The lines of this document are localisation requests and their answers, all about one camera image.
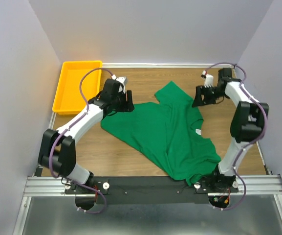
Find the green t shirt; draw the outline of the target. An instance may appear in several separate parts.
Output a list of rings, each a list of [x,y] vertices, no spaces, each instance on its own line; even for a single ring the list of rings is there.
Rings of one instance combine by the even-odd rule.
[[[201,135],[204,119],[193,99],[174,82],[155,93],[157,102],[136,104],[116,113],[101,128],[141,152],[176,181],[188,185],[212,173],[221,157]]]

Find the yellow plastic tray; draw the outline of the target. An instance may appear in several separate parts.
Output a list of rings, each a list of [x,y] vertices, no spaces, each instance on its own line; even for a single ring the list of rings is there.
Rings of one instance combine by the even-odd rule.
[[[85,101],[80,94],[80,81],[87,72],[100,67],[100,60],[63,62],[52,111],[60,115],[80,113],[85,107]],[[101,70],[97,70],[85,78],[82,91],[87,99],[98,94],[101,73]]]

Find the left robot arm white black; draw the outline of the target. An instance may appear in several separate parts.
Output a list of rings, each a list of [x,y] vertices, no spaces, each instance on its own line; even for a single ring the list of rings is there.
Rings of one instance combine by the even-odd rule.
[[[55,174],[76,182],[81,193],[92,190],[94,174],[77,164],[76,144],[81,137],[106,116],[134,110],[132,92],[126,89],[128,79],[109,78],[103,89],[67,124],[47,129],[42,138],[38,164]]]

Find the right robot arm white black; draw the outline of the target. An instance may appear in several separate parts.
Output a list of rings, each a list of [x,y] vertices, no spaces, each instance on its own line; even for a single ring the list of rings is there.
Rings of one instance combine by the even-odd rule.
[[[204,178],[206,187],[221,192],[236,186],[240,163],[253,144],[263,138],[269,106],[255,99],[246,90],[244,82],[232,76],[230,68],[218,71],[216,86],[213,85],[214,77],[206,70],[202,72],[201,77],[204,79],[204,85],[196,87],[192,107],[216,104],[221,97],[232,100],[236,107],[230,125],[232,139],[227,152],[213,172]]]

